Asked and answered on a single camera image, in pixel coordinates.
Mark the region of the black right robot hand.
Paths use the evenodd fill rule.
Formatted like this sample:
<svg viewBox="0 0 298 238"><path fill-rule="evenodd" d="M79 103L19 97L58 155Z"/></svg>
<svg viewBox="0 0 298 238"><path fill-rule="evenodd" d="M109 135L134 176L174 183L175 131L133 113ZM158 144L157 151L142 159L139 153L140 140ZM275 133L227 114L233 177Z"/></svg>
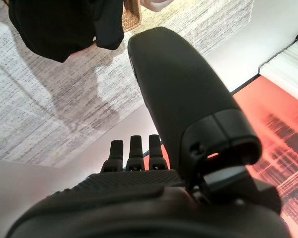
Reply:
<svg viewBox="0 0 298 238"><path fill-rule="evenodd" d="M27 210L9 238L289 238L275 186L246 166L262 144L206 60L164 27L129 39L128 55L157 129L149 169L134 139L111 143L101 172Z"/></svg>

